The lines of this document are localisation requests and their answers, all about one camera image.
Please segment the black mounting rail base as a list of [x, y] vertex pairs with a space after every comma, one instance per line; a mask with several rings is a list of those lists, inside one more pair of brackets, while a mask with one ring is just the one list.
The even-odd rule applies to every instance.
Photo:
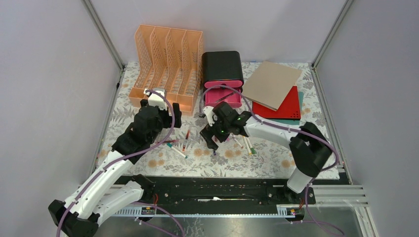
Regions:
[[178, 215], [276, 214], [278, 205], [316, 204], [312, 188], [295, 194], [284, 179], [147, 176], [151, 191], [140, 202]]

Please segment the yellow cap white marker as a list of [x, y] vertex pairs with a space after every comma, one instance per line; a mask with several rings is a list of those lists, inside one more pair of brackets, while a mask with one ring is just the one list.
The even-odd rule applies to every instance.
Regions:
[[244, 141], [244, 145], [245, 145], [245, 147], [247, 149], [248, 154], [251, 156], [252, 155], [252, 151], [251, 151], [250, 146], [248, 144], [247, 138], [245, 136], [243, 136], [242, 139]]

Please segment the beige cardboard sheet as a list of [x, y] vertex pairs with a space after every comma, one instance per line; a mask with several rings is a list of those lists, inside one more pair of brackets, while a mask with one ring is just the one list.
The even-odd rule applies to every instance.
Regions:
[[242, 95], [277, 110], [301, 74], [300, 69], [264, 61], [244, 83]]

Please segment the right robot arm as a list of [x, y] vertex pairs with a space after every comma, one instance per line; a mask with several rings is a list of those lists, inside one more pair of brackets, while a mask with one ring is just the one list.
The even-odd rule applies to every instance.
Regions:
[[319, 175], [333, 153], [330, 143], [311, 122], [300, 127], [287, 126], [251, 111], [238, 113], [226, 102], [205, 106], [202, 114], [208, 123], [200, 135], [210, 149], [217, 150], [216, 141], [225, 142], [234, 134], [265, 139], [290, 150], [296, 168], [283, 190], [284, 199], [290, 203], [303, 197], [303, 190]]

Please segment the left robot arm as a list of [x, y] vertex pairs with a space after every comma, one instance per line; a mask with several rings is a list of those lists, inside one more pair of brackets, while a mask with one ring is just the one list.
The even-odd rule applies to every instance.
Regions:
[[92, 175], [64, 201], [55, 199], [48, 207], [57, 226], [56, 236], [92, 237], [112, 215], [132, 202], [147, 203], [153, 198], [154, 183], [143, 175], [134, 175], [122, 188], [106, 195], [114, 183], [143, 155], [157, 146], [155, 140], [167, 128], [181, 127], [178, 103], [169, 107], [163, 102], [143, 99], [141, 108], [111, 151]]

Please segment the maroon pen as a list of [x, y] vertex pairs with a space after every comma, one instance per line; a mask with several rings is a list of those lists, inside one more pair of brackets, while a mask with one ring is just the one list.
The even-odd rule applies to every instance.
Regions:
[[177, 143], [179, 141], [180, 140], [166, 140], [166, 141], [163, 141], [163, 143]]

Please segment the green cap white marker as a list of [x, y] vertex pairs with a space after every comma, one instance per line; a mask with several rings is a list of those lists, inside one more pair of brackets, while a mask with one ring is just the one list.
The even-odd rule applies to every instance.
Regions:
[[249, 137], [246, 137], [246, 141], [247, 141], [247, 143], [248, 143], [248, 146], [249, 146], [249, 149], [250, 149], [251, 153], [252, 153], [253, 155], [255, 155], [255, 154], [256, 154], [256, 151], [255, 151], [254, 147], [252, 146], [252, 143], [251, 143], [251, 141], [250, 141]]

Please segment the purple cap white marker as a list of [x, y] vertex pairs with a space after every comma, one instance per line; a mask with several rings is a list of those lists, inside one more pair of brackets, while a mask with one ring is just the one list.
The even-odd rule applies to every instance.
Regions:
[[240, 148], [243, 148], [244, 146], [239, 142], [239, 140], [235, 137], [235, 136], [233, 136], [232, 137], [232, 139], [235, 141], [235, 143], [240, 147]]

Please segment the floral table mat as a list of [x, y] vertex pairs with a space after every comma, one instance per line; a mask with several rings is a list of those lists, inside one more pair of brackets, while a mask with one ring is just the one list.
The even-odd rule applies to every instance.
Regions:
[[[128, 95], [139, 76], [139, 63], [130, 62], [126, 65], [119, 93], [113, 108], [110, 123], [105, 134], [103, 145], [96, 159], [99, 166], [111, 150], [115, 140], [133, 121], [138, 109], [134, 107]], [[126, 174], [128, 176], [164, 175], [188, 177], [256, 177], [256, 178], [289, 178], [295, 170], [293, 156], [287, 148], [265, 139], [250, 138], [256, 154], [249, 155], [241, 136], [235, 136], [244, 146], [240, 148], [232, 136], [220, 143], [216, 150], [209, 149], [200, 136], [201, 129], [206, 125], [205, 118], [199, 116], [199, 109], [194, 109], [192, 116], [182, 117], [182, 126], [175, 129], [170, 140], [180, 140], [173, 146], [182, 151], [186, 132], [190, 129], [186, 151], [188, 156], [182, 158], [167, 145], [162, 144], [147, 152]]]

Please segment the teal cap white marker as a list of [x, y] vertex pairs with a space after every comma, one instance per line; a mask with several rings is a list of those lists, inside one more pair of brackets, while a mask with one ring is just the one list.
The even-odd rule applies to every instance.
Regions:
[[187, 159], [188, 156], [185, 155], [183, 152], [181, 152], [179, 149], [177, 149], [176, 147], [174, 147], [171, 143], [166, 143], [166, 145], [173, 150], [174, 152], [176, 152], [178, 155], [180, 155], [182, 158]]

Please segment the pink drawer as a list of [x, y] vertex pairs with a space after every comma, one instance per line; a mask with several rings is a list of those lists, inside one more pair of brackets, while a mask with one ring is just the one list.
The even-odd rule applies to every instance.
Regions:
[[[219, 103], [215, 103], [216, 100], [220, 99], [221, 97], [230, 94], [234, 91], [227, 88], [214, 88], [210, 89], [205, 94], [205, 106], [212, 106], [215, 107]], [[234, 92], [235, 94], [228, 97], [227, 99], [223, 100], [222, 102], [226, 102], [229, 104], [232, 108], [239, 108], [242, 106], [242, 97], [240, 94]]]
[[243, 80], [208, 80], [204, 83], [204, 88], [210, 88], [212, 86], [220, 87], [221, 85], [232, 87], [232, 88], [241, 88], [244, 84]]

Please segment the black drawer cabinet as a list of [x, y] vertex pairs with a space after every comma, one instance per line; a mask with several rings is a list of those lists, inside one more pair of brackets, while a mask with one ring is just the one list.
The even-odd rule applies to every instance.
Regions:
[[202, 55], [203, 81], [243, 80], [240, 54], [237, 51], [213, 51]]

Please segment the red folder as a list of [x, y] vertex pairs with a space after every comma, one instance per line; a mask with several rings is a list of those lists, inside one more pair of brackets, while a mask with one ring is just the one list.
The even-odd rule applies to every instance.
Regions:
[[300, 101], [297, 86], [294, 85], [277, 110], [272, 110], [257, 102], [252, 103], [252, 111], [263, 118], [300, 120]]

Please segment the red gel pen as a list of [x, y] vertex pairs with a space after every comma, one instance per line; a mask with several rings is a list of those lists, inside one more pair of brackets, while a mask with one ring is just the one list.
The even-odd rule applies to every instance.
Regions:
[[186, 151], [186, 147], [187, 147], [187, 142], [188, 142], [188, 139], [189, 139], [189, 135], [190, 135], [190, 129], [187, 130], [185, 139], [184, 139], [183, 144], [182, 144], [182, 151], [183, 152]]

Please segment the pink top drawer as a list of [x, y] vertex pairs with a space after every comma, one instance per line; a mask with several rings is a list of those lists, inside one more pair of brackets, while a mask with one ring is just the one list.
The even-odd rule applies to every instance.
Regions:
[[232, 87], [232, 88], [241, 88], [244, 84], [243, 80], [208, 80], [204, 83], [204, 88], [210, 88], [212, 86], [220, 87], [221, 85]]

